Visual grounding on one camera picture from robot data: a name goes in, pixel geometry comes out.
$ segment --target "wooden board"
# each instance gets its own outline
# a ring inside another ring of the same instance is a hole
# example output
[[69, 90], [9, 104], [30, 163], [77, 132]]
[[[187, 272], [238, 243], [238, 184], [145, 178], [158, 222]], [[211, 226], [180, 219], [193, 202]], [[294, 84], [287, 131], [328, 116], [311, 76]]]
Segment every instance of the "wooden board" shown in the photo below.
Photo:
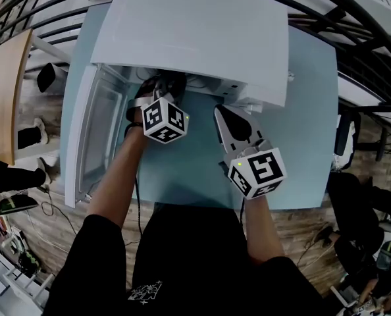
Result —
[[32, 30], [0, 45], [0, 161], [14, 164], [16, 106], [31, 46]]

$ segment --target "sneaker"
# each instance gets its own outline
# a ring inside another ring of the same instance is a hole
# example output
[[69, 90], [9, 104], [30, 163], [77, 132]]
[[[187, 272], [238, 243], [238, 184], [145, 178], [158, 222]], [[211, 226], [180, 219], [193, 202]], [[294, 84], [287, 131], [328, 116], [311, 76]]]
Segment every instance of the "sneaker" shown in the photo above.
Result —
[[313, 242], [316, 243], [316, 242], [318, 242], [320, 240], [325, 240], [325, 243], [328, 243], [328, 241], [327, 241], [327, 240], [329, 240], [328, 237], [332, 233], [333, 233], [333, 227], [330, 226], [329, 224], [327, 224], [322, 229], [320, 229], [320, 231], [315, 236]]
[[48, 144], [49, 138], [45, 131], [45, 123], [38, 117], [35, 118], [33, 125], [40, 131], [40, 144]]
[[45, 163], [43, 159], [38, 158], [36, 160], [38, 161], [38, 169], [41, 169], [45, 173], [45, 182], [43, 183], [43, 185], [49, 185], [52, 182], [52, 180], [49, 174], [46, 172]]

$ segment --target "black pants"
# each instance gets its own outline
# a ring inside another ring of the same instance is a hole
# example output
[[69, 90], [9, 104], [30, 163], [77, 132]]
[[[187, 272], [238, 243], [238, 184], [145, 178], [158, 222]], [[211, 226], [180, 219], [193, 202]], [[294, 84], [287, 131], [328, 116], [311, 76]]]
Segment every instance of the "black pants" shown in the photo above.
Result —
[[17, 147], [24, 149], [25, 147], [39, 143], [41, 140], [40, 130], [37, 127], [27, 128], [17, 132]]
[[[27, 128], [18, 132], [18, 148], [33, 145], [40, 142], [39, 128]], [[45, 173], [41, 169], [29, 171], [24, 169], [8, 168], [8, 165], [0, 161], [0, 192], [21, 191], [41, 186], [45, 182]]]
[[349, 173], [331, 173], [327, 190], [341, 234], [334, 249], [346, 272], [356, 275], [374, 261], [384, 240], [373, 208], [391, 215], [391, 192], [362, 186]]

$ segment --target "black t-shirt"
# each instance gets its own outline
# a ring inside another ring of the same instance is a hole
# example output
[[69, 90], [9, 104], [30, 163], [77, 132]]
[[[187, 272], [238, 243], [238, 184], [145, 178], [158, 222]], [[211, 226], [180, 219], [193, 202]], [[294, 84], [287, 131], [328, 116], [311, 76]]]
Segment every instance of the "black t-shirt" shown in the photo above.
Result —
[[292, 260], [252, 265], [229, 209], [165, 205], [154, 212], [126, 292], [121, 229], [91, 215], [54, 280], [44, 315], [126, 315], [133, 311], [249, 311], [326, 315], [323, 301]]

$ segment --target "white cabinet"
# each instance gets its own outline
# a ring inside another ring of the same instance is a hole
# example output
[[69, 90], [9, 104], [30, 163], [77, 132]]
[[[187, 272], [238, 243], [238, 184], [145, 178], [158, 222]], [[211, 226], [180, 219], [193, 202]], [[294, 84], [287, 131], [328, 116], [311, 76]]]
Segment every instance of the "white cabinet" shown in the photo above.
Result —
[[91, 61], [249, 84], [284, 106], [288, 14], [272, 0], [113, 0]]
[[130, 88], [159, 69], [187, 72], [189, 92], [260, 111], [264, 103], [283, 107], [286, 7], [271, 0], [113, 0], [74, 106], [67, 205], [74, 207], [105, 174]]

